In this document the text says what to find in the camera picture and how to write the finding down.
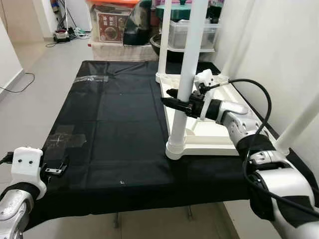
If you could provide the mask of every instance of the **stand base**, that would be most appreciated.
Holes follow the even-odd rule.
[[[171,88],[178,89],[179,80],[180,75],[160,75],[157,73],[156,81],[160,83],[162,97],[170,97],[166,91]],[[213,76],[213,81],[219,83],[221,79],[218,76]],[[245,100],[231,84],[216,88],[214,98],[237,102],[249,108]],[[175,110],[164,106],[164,113],[168,134],[170,135]],[[216,124],[213,120],[206,119],[201,121],[199,118],[188,117],[184,135],[184,145],[182,147],[170,145],[168,140],[166,144],[168,158],[178,160],[183,155],[238,155],[234,144],[229,138],[226,127]],[[269,137],[272,142],[275,142],[270,133]]]

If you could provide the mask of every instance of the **black cloth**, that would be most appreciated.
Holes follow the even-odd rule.
[[[157,62],[85,61],[45,144],[44,162],[69,167],[52,178],[29,228],[65,216],[248,199],[236,156],[165,156],[167,128],[155,82]],[[211,63],[199,63],[198,72]],[[180,64],[167,65],[179,74]],[[294,157],[310,180],[311,171]]]

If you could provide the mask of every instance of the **gray floor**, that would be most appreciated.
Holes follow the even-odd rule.
[[[83,60],[92,60],[86,40],[53,48],[44,44],[16,47],[26,71],[35,82],[20,94],[0,102],[0,154],[20,146],[42,147]],[[25,76],[15,86],[21,89]],[[10,181],[10,166],[0,167],[0,190]],[[192,206],[193,220],[185,208],[120,213],[120,227],[113,227],[113,214],[72,217],[45,222],[25,233],[26,239],[230,239],[236,238],[223,204]]]

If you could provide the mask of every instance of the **table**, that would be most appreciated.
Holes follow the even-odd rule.
[[[237,156],[166,158],[157,68],[157,62],[82,63],[45,144],[50,168],[66,155],[69,167],[48,184],[28,228],[66,216],[249,198]],[[199,63],[197,71],[208,68],[219,73],[212,63]],[[180,69],[179,63],[167,64],[169,74]],[[288,159],[317,186],[295,154]]]

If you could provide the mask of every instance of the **green lid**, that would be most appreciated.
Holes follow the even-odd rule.
[[[165,8],[165,5],[159,5],[156,7],[155,14],[157,17],[163,19],[164,8]],[[181,19],[189,20],[190,8],[191,8],[191,4],[189,3],[186,3],[184,5],[172,4],[171,12],[170,12],[171,20],[181,20]]]

